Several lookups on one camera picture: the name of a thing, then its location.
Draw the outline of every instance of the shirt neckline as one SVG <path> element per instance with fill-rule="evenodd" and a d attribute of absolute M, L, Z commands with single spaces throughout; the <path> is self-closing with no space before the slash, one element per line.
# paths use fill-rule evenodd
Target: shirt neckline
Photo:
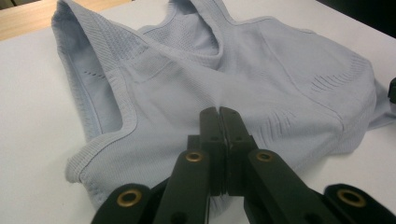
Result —
<path fill-rule="evenodd" d="M 222 33 L 219 31 L 219 27 L 216 25 L 213 18 L 208 13 L 208 10 L 205 9 L 203 3 L 201 3 L 200 0 L 191 0 L 191 2 L 193 6 L 196 8 L 198 15 L 203 19 L 203 21 L 206 23 L 208 28 L 210 28 L 209 29 L 210 32 L 212 33 L 212 35 L 214 36 L 215 40 L 218 43 L 219 48 L 216 54 L 202 54 L 202 53 L 190 52 L 184 49 L 172 48 L 145 35 L 145 33 L 153 29 L 157 29 L 167 25 L 176 16 L 177 1 L 174 0 L 171 0 L 168 3 L 166 17 L 158 25 L 144 26 L 138 30 L 134 30 L 128 26 L 125 26 L 117 22 L 113 22 L 113 24 L 132 33 L 133 35 L 136 35 L 149 47 L 158 50 L 163 55 L 168 55 L 171 58 L 179 58 L 181 60 L 187 59 L 189 61 L 198 62 L 205 67 L 216 68 L 219 66 L 219 61 L 224 51 L 224 42 L 223 42 Z"/>

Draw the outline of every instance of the black plastic bracket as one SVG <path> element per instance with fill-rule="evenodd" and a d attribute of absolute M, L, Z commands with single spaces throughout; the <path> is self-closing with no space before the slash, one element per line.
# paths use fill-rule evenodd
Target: black plastic bracket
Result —
<path fill-rule="evenodd" d="M 389 84 L 388 98 L 391 103 L 396 104 L 396 78 Z"/>

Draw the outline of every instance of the white table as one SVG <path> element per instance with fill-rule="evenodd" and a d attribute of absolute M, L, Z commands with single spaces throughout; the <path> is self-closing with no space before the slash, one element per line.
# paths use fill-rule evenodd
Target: white table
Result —
<path fill-rule="evenodd" d="M 274 16 L 369 59 L 388 86 L 396 77 L 396 39 L 314 0 L 225 0 L 235 20 Z M 102 14 L 132 28 L 157 24 L 166 0 L 137 0 Z M 82 185 L 64 179 L 67 158 L 84 144 L 78 112 L 50 28 L 0 42 L 0 222 L 89 223 L 94 210 Z M 346 183 L 396 214 L 396 124 L 368 132 L 355 152 L 324 158 L 299 173 L 312 189 Z M 237 199 L 210 223 L 248 223 Z"/>

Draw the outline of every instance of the light blue tank top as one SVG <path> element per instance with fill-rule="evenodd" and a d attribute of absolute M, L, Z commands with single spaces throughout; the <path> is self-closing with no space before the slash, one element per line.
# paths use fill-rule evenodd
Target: light blue tank top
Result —
<path fill-rule="evenodd" d="M 294 170 L 395 119 L 366 59 L 271 17 L 234 21 L 220 0 L 171 1 L 140 31 L 62 0 L 52 27 L 88 140 L 66 178 L 96 208 L 123 184 L 167 178 L 210 106 L 238 111 Z"/>

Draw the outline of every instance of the brass insert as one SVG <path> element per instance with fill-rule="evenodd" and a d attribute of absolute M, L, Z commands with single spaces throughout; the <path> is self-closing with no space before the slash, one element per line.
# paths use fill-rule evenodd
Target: brass insert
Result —
<path fill-rule="evenodd" d="M 364 207 L 366 206 L 366 200 L 357 192 L 350 189 L 339 189 L 337 191 L 338 198 L 354 207 Z"/>
<path fill-rule="evenodd" d="M 197 161 L 201 161 L 203 158 L 204 156 L 199 152 L 191 152 L 186 155 L 187 161 L 197 162 Z"/>
<path fill-rule="evenodd" d="M 142 193 L 137 189 L 125 190 L 117 198 L 117 204 L 121 207 L 131 207 L 140 202 L 142 199 Z"/>
<path fill-rule="evenodd" d="M 271 161 L 273 156 L 268 152 L 259 152 L 257 153 L 256 158 L 259 161 Z"/>

